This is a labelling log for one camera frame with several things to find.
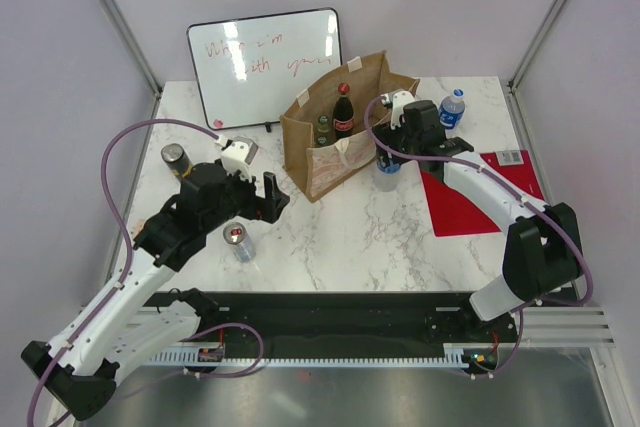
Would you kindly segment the blue-label water bottle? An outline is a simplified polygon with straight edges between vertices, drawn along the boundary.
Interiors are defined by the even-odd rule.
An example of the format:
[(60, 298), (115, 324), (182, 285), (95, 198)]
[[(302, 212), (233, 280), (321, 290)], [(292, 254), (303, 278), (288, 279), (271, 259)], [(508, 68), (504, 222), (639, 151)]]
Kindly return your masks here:
[(445, 129), (452, 130), (460, 123), (466, 104), (464, 100), (464, 91), (456, 88), (445, 97), (439, 106), (439, 119)]
[(400, 180), (401, 163), (381, 147), (376, 148), (374, 185), (381, 192), (393, 191)]

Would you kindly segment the brown canvas tote bag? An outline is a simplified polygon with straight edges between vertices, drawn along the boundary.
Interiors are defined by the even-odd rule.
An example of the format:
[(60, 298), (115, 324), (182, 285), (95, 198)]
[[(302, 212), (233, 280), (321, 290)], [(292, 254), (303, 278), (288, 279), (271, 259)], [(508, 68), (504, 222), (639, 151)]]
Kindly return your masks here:
[[(332, 115), (338, 87), (349, 85), (354, 107), (354, 131), (345, 140), (317, 143), (318, 120)], [(406, 90), (417, 92), (420, 80), (393, 72), (384, 51), (356, 57), (337, 67), (303, 91), (280, 117), (284, 170), (310, 202), (315, 202), (374, 161), (376, 146), (366, 131), (365, 110), (375, 97)]]

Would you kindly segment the Coca-Cola glass bottle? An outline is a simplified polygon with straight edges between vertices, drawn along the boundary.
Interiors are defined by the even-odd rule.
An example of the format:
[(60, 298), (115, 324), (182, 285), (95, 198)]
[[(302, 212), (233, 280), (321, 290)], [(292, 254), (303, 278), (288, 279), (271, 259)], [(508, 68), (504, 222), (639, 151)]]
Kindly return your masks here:
[(354, 128), (354, 108), (349, 98), (349, 91), (350, 86), (347, 83), (338, 85), (338, 99), (332, 114), (334, 134), (337, 140), (351, 136)]

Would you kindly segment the clear soda water bottle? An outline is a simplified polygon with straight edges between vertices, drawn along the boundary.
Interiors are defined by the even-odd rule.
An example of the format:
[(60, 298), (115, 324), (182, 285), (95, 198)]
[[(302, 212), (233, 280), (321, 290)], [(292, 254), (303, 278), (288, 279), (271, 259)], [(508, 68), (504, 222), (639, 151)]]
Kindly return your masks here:
[(333, 143), (333, 141), (332, 141), (332, 138), (331, 138), (331, 136), (330, 136), (330, 135), (328, 135), (328, 134), (322, 134), (322, 135), (319, 135), (319, 136), (316, 138), (315, 146), (316, 146), (317, 148), (322, 148), (322, 147), (330, 146), (332, 143)]

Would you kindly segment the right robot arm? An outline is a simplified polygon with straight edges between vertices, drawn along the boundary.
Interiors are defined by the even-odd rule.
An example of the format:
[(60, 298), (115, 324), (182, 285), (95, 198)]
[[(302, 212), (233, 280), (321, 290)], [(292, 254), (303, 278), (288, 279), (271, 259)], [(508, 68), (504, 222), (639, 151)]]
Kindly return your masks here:
[(390, 112), (389, 120), (378, 125), (363, 119), (379, 162), (383, 166), (418, 162), (424, 172), (472, 202), (506, 237), (500, 275), (472, 293), (458, 315), (465, 338), (483, 339), (493, 330), (494, 319), (579, 278), (585, 279), (586, 291), (575, 303), (582, 305), (591, 298), (593, 279), (572, 208), (529, 195), (464, 139), (447, 137), (432, 102), (418, 101), (406, 90), (382, 94), (372, 102)]

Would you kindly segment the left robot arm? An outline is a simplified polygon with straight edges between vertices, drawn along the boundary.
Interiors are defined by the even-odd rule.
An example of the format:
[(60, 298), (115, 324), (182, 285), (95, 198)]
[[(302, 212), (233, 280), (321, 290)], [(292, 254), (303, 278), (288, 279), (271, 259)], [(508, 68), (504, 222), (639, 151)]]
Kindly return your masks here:
[(136, 330), (125, 327), (139, 309), (206, 245), (210, 233), (235, 217), (275, 223), (290, 198), (275, 175), (256, 180), (227, 172), (221, 161), (199, 163), (158, 213), (127, 245), (125, 267), (115, 273), (68, 327), (47, 342), (32, 341), (21, 358), (75, 419), (99, 412), (116, 388), (148, 358), (192, 335), (208, 340), (219, 329), (213, 305), (196, 289), (181, 295)]

